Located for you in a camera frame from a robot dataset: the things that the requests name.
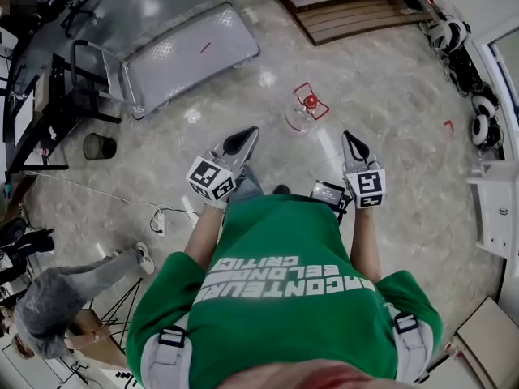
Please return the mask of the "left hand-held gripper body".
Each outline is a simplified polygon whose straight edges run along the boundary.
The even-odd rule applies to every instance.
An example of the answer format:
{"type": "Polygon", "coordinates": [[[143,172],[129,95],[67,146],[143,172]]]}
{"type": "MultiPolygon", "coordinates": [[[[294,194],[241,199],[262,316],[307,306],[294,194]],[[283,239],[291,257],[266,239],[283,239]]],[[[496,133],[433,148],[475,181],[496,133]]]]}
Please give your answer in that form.
{"type": "Polygon", "coordinates": [[[197,156],[190,167],[186,181],[190,188],[207,201],[226,199],[237,188],[243,155],[231,155],[223,150],[208,150],[197,156]]]}

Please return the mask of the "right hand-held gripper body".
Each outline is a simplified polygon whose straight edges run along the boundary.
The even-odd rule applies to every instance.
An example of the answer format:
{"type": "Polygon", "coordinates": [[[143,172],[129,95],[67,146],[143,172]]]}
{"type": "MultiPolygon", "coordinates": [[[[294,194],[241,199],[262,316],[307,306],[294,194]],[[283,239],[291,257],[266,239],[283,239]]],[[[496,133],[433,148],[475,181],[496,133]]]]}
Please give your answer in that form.
{"type": "Polygon", "coordinates": [[[378,207],[385,196],[385,169],[377,160],[353,169],[345,168],[344,179],[355,207],[378,207]]]}

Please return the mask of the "clear jug with red cap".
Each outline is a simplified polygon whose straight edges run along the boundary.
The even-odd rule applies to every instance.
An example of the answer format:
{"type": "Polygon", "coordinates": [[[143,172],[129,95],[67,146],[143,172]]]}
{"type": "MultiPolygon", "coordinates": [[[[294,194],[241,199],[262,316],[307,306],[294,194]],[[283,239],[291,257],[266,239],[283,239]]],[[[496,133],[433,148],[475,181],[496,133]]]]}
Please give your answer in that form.
{"type": "Polygon", "coordinates": [[[329,107],[319,99],[311,85],[303,83],[293,90],[293,97],[285,109],[285,120],[292,130],[302,134],[316,128],[328,111],[329,107]]]}

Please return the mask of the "metal platform trolley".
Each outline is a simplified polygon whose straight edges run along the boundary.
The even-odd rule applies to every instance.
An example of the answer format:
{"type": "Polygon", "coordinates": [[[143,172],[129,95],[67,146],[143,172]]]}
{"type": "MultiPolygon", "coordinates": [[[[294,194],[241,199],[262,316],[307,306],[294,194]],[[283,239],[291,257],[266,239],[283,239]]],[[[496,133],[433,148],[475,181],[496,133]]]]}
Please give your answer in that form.
{"type": "Polygon", "coordinates": [[[126,105],[132,117],[140,120],[214,75],[259,54],[253,36],[226,2],[173,27],[129,60],[91,41],[75,40],[70,56],[71,81],[89,96],[126,105]],[[80,46],[101,55],[106,77],[98,79],[98,88],[78,80],[87,77],[76,62],[80,46]]]}

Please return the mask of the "person's left forearm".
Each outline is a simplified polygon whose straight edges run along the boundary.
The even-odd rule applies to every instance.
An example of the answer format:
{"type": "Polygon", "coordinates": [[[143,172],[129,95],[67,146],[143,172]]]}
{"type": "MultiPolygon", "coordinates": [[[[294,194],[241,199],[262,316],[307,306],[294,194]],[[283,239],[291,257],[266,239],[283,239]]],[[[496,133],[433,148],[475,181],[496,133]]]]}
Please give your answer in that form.
{"type": "Polygon", "coordinates": [[[207,271],[217,247],[224,212],[205,205],[187,242],[184,253],[207,271]]]}

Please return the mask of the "person's right forearm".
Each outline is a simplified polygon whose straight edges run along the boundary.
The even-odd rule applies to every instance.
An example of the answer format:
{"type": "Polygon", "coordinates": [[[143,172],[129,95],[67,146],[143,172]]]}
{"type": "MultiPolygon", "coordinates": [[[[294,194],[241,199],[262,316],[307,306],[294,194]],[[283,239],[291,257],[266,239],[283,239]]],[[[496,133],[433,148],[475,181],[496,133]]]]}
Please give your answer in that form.
{"type": "Polygon", "coordinates": [[[373,208],[355,211],[350,262],[356,271],[373,284],[382,279],[373,208]]]}

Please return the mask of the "black equipment cart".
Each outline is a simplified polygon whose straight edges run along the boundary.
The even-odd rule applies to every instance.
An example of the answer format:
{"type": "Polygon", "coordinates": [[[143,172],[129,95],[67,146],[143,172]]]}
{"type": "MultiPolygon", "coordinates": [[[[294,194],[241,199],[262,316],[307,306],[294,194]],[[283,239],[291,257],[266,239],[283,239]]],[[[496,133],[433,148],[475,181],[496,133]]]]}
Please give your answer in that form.
{"type": "Polygon", "coordinates": [[[6,175],[25,170],[65,171],[67,162],[58,163],[55,152],[60,143],[84,120],[119,124],[121,118],[102,113],[95,86],[106,86],[108,80],[78,68],[60,55],[53,55],[50,68],[36,75],[25,90],[8,92],[2,118],[2,141],[6,148],[6,175]],[[50,73],[49,103],[33,120],[17,145],[14,144],[14,120],[27,95],[35,90],[39,77],[50,73]]]}

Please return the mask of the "person's blue jeans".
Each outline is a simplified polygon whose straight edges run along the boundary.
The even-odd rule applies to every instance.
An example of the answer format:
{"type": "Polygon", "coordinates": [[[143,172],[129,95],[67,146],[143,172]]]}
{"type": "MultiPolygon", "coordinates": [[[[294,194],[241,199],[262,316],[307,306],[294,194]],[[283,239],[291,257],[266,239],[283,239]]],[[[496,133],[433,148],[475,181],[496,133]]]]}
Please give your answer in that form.
{"type": "Polygon", "coordinates": [[[263,189],[254,172],[248,165],[242,167],[242,173],[236,179],[237,188],[229,195],[227,204],[232,205],[264,195],[263,189]]]}

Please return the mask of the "white round headset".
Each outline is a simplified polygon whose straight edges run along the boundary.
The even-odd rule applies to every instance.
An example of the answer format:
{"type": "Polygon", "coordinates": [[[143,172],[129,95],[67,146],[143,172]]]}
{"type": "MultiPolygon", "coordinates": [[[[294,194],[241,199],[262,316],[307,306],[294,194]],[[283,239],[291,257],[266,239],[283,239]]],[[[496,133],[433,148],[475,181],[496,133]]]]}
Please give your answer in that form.
{"type": "Polygon", "coordinates": [[[471,98],[474,111],[477,115],[492,118],[496,115],[497,107],[485,96],[474,95],[471,98]]]}
{"type": "Polygon", "coordinates": [[[471,124],[472,144],[482,151],[498,150],[503,144],[504,133],[496,115],[477,115],[471,124]]]}
{"type": "Polygon", "coordinates": [[[459,19],[431,21],[427,25],[427,37],[434,51],[450,54],[461,48],[471,33],[470,26],[459,19]]]}

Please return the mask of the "white cabinet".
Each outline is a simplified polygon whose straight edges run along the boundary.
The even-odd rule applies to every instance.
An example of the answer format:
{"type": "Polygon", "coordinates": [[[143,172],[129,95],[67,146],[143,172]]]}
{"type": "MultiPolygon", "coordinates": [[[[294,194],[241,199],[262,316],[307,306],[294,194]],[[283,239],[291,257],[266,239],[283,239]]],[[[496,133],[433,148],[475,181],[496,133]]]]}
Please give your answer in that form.
{"type": "Polygon", "coordinates": [[[474,198],[476,245],[511,258],[519,236],[519,160],[485,160],[466,181],[474,198]]]}

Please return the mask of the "brown wooden slat platform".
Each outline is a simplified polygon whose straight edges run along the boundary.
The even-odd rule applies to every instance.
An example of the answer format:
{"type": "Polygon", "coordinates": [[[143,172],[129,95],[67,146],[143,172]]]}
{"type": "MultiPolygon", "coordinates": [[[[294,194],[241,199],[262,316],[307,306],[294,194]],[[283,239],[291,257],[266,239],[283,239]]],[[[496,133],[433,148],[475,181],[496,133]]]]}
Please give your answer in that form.
{"type": "Polygon", "coordinates": [[[403,0],[278,0],[314,46],[365,32],[432,20],[404,14],[403,0]]]}

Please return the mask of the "person's green printed shirt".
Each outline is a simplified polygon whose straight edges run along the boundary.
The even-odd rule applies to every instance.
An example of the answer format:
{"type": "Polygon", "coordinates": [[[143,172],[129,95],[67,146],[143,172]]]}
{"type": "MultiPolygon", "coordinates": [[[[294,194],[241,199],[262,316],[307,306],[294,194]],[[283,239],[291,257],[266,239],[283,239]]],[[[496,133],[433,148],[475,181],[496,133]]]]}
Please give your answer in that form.
{"type": "Polygon", "coordinates": [[[314,359],[395,378],[396,337],[416,326],[429,350],[438,348],[441,318],[413,276],[371,280],[354,268],[325,204],[256,196],[230,203],[216,227],[208,267],[172,253],[141,298],[126,345],[134,376],[148,340],[182,317],[193,347],[190,389],[216,389],[255,366],[314,359]]]}

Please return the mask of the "beige flat box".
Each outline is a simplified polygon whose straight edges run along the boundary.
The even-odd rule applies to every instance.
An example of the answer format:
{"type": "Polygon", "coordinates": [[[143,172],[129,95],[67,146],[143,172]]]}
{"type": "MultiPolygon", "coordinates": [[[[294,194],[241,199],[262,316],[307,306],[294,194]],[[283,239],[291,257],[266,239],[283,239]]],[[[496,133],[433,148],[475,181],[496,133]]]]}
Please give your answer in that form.
{"type": "Polygon", "coordinates": [[[519,380],[519,326],[490,297],[457,329],[495,389],[511,389],[519,380]]]}

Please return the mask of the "brown wooden board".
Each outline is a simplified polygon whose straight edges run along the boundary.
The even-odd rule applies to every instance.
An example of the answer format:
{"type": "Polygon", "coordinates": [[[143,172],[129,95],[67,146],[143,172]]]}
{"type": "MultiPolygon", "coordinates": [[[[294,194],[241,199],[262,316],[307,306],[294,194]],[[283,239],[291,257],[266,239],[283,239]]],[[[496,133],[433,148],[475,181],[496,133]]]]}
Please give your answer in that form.
{"type": "MultiPolygon", "coordinates": [[[[103,328],[105,324],[100,320],[94,310],[81,310],[69,327],[72,335],[84,335],[90,331],[103,328]]],[[[121,346],[113,337],[98,340],[90,345],[80,348],[79,352],[86,358],[113,367],[126,369],[127,361],[121,346]]]]}

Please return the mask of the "black display recorder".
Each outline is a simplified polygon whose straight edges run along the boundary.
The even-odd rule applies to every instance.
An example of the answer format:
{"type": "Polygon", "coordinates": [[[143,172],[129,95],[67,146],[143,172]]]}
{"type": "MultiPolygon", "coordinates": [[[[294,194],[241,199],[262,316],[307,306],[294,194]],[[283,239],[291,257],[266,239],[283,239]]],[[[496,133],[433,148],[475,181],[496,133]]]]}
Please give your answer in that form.
{"type": "Polygon", "coordinates": [[[315,182],[310,198],[326,204],[336,213],[338,225],[341,225],[343,217],[347,213],[347,207],[352,200],[344,187],[319,180],[315,182]]]}

